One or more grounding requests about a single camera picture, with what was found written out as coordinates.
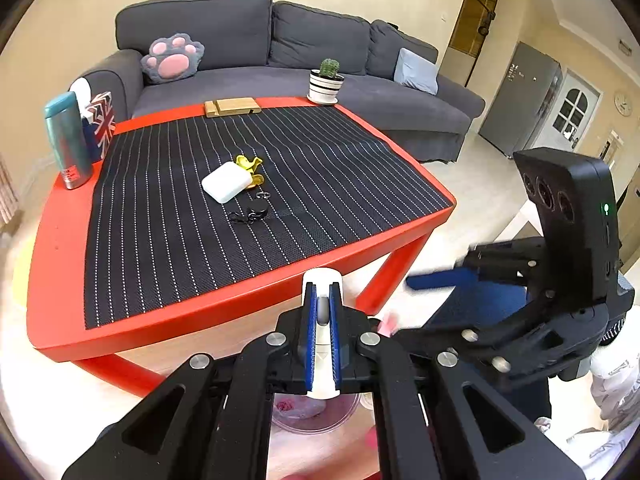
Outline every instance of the sofa armrest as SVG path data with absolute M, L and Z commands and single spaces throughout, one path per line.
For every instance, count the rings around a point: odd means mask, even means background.
M 92 95 L 111 92 L 115 121 L 130 119 L 144 85 L 137 50 L 119 50 L 82 74 Z
M 485 103 L 479 95 L 440 74 L 436 77 L 436 81 L 438 83 L 437 98 L 464 112 L 470 119 L 480 116 Z

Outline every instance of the teal bottle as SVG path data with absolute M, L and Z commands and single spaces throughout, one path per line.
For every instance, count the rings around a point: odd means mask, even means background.
M 44 107 L 47 134 L 67 189 L 82 186 L 94 172 L 82 132 L 76 94 L 66 92 Z

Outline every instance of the black pole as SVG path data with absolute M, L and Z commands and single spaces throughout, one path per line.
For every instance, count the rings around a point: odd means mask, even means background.
M 482 2 L 480 2 L 480 3 L 481 3 L 481 5 L 486 9 L 486 5 L 485 5 L 485 4 L 483 4 Z M 495 0 L 495 6 L 496 6 L 496 7 L 498 6 L 498 0 Z M 486 36 L 489 34 L 488 29 L 489 29 L 489 26 L 491 25 L 491 22 L 492 22 L 492 21 L 493 21 L 493 18 L 489 20 L 489 23 L 488 23 L 488 25 L 487 25 L 487 34 L 486 34 Z M 484 47 L 484 40 L 486 40 L 486 36 L 483 36 L 483 37 L 482 37 L 482 43 L 480 44 L 480 48 L 478 49 L 478 55 L 477 55 L 477 56 L 476 56 L 476 58 L 474 59 L 474 63 L 473 63 L 473 65 L 471 66 L 471 70 L 469 71 L 469 75 L 468 75 L 468 77 L 466 78 L 466 81 L 465 81 L 465 88 L 466 88 L 466 85 L 468 85 L 468 84 L 469 84 L 469 81 L 471 80 L 471 75 L 472 75 L 472 73 L 474 72 L 474 69 L 476 68 L 476 64 L 478 63 L 478 58 L 480 57 L 480 53 L 482 52 L 482 47 Z

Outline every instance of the triangular cutout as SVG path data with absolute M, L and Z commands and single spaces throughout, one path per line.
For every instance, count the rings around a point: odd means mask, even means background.
M 490 453 L 500 453 L 524 440 L 524 433 L 520 428 L 511 422 L 478 389 L 468 384 L 463 387 L 463 393 Z
M 184 388 L 177 386 L 122 435 L 125 444 L 145 453 L 158 454 L 175 412 L 180 405 Z

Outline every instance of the table leg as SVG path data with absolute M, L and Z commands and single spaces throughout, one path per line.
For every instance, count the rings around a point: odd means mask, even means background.
M 409 272 L 431 233 L 393 251 L 356 298 L 356 308 L 367 316 L 375 316 Z
M 91 375 L 139 397 L 145 397 L 166 379 L 163 375 L 115 354 L 73 361 L 73 363 Z

